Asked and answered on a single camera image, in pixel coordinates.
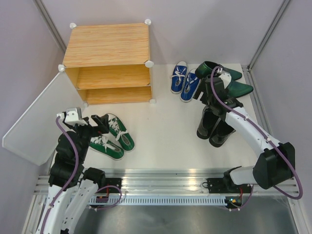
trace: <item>gray wall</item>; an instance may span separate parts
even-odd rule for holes
[[[282,0],[42,0],[68,43],[69,24],[152,20],[155,63],[248,64]]]
[[[0,138],[57,74],[62,57],[31,0],[1,1]],[[38,173],[38,166],[0,148],[1,233],[21,232]]]
[[[296,148],[303,202],[312,220],[312,1],[292,1],[253,74],[274,135]]]

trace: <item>shoe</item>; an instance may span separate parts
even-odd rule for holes
[[[200,79],[205,78],[207,76],[210,76],[213,69],[217,66],[222,67],[223,71],[230,73],[233,80],[241,79],[243,76],[238,71],[232,70],[230,68],[226,68],[220,64],[217,64],[215,62],[209,62],[209,61],[205,61],[202,64],[200,64],[198,66],[198,68],[196,69],[195,74]]]
[[[186,76],[185,85],[182,89],[181,100],[183,102],[189,102],[192,100],[194,93],[196,92],[200,79],[195,75],[195,69],[192,69]]]
[[[250,94],[254,88],[251,85],[239,83],[232,80],[228,85],[227,89],[229,90],[228,96],[231,98],[239,98]]]
[[[91,138],[90,147],[114,160],[120,160],[124,156],[124,150],[109,141],[104,135]]]
[[[203,140],[208,139],[213,132],[214,126],[217,123],[218,119],[219,117],[215,116],[212,113],[210,107],[206,105],[197,129],[197,136]]]
[[[108,115],[108,124],[109,124],[109,131],[116,140],[121,144],[124,151],[130,152],[134,149],[135,143],[131,138],[128,130],[126,129],[125,125],[121,122],[121,120],[113,115],[113,114],[106,114]]]
[[[184,61],[179,62],[172,73],[171,92],[173,94],[179,94],[182,91],[185,81],[185,75],[187,73],[187,64]]]
[[[211,134],[209,138],[209,142],[211,145],[215,147],[221,147],[225,141],[229,138],[231,134],[235,132],[235,129],[232,128],[224,121],[220,121],[214,132]]]

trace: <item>black shoe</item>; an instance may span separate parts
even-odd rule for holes
[[[208,139],[218,119],[219,117],[215,116],[212,113],[210,107],[208,105],[205,106],[202,117],[201,117],[201,121],[197,129],[197,136],[200,139],[204,139],[204,140]]]
[[[235,132],[235,129],[232,128],[224,121],[220,121],[217,127],[215,128],[214,132],[211,134],[209,138],[210,144],[215,147],[222,146],[225,141],[229,138],[229,136]]]

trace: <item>shelf compartment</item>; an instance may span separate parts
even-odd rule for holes
[[[78,26],[72,30],[66,67],[144,64],[149,60],[149,32],[144,23]]]
[[[77,89],[138,87],[150,84],[150,71],[144,64],[81,67]]]
[[[89,104],[145,102],[152,99],[150,86],[86,90],[86,101]]]

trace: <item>metal beam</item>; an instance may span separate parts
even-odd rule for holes
[[[280,22],[282,16],[284,15],[284,13],[285,13],[286,9],[288,8],[288,6],[290,5],[291,1],[292,0],[283,0],[283,3],[279,7],[273,21],[271,22],[271,24],[270,24],[270,26],[269,26],[266,34],[265,34],[265,36],[263,37],[259,47],[257,48],[252,60],[250,61],[249,65],[248,65],[249,70],[251,70],[253,68],[255,62],[257,61],[257,59],[259,58],[260,54],[262,53],[264,47],[268,43],[272,33],[276,29],[276,26]]]
[[[66,44],[64,43],[62,37],[60,36],[57,28],[55,27],[48,11],[46,10],[43,2],[41,0],[33,0],[34,4],[38,8],[42,18],[44,19],[46,25],[48,26],[53,38],[55,39],[56,43],[58,44],[59,48],[65,53],[66,51]]]

